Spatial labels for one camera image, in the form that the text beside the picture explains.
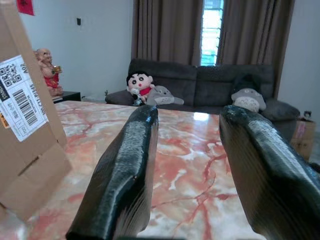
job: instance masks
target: pink marble surface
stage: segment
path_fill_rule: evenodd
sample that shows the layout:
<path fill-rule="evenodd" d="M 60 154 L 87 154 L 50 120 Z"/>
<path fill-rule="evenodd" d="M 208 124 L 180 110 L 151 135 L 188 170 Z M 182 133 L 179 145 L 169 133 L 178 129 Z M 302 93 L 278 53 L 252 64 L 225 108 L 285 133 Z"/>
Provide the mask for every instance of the pink marble surface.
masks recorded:
<path fill-rule="evenodd" d="M 56 104 L 72 171 L 27 224 L 11 216 L 0 240 L 62 240 L 93 170 L 135 107 Z M 249 226 L 219 136 L 219 116 L 159 110 L 151 218 L 139 234 L 187 240 L 264 240 Z"/>

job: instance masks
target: plush doll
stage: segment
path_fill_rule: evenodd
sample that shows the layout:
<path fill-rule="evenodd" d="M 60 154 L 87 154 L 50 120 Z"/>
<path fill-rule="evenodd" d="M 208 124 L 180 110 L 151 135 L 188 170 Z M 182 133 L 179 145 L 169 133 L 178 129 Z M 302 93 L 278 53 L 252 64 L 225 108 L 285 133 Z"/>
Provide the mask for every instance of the plush doll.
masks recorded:
<path fill-rule="evenodd" d="M 155 87 L 153 78 L 144 71 L 130 73 L 126 78 L 126 90 L 133 95 L 134 106 L 140 106 L 147 102 L 148 95 Z"/>
<path fill-rule="evenodd" d="M 266 103 L 260 93 L 252 88 L 243 88 L 231 95 L 233 105 L 258 113 L 266 109 Z"/>
<path fill-rule="evenodd" d="M 155 86 L 150 91 L 146 104 L 148 105 L 163 105 L 163 104 L 180 104 L 184 101 L 181 98 L 174 97 L 171 92 L 164 86 Z"/>

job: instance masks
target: qr code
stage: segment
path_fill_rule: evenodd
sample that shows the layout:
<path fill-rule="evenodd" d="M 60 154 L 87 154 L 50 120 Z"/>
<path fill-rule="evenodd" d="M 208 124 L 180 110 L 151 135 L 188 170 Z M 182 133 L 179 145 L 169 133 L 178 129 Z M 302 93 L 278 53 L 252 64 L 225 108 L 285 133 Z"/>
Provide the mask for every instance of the qr code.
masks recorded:
<path fill-rule="evenodd" d="M 0 79 L 6 87 L 22 80 L 21 76 L 17 74 L 17 67 L 14 63 L 0 68 Z"/>

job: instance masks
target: doll's black hair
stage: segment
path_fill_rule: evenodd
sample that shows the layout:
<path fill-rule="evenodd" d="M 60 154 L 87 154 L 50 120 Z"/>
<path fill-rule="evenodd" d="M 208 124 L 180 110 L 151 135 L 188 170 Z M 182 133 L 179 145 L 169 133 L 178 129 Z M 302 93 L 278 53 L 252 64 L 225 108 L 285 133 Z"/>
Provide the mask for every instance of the doll's black hair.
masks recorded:
<path fill-rule="evenodd" d="M 132 78 L 134 76 L 134 74 L 144 74 L 146 75 L 147 77 L 149 77 L 150 75 L 148 73 L 146 73 L 145 71 L 133 71 L 133 72 L 130 72 L 128 74 L 128 76 L 126 77 L 126 85 L 128 86 L 129 85 L 129 80 L 130 78 Z"/>

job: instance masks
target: curtain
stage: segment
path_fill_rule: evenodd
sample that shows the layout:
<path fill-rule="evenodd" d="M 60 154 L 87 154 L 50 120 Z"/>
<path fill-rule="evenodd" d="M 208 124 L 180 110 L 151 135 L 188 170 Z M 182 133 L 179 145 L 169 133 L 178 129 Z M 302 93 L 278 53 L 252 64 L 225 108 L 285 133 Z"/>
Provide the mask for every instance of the curtain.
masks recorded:
<path fill-rule="evenodd" d="M 224 0 L 217 64 L 273 65 L 277 97 L 294 3 Z"/>
<path fill-rule="evenodd" d="M 199 65 L 203 0 L 134 0 L 131 57 Z"/>

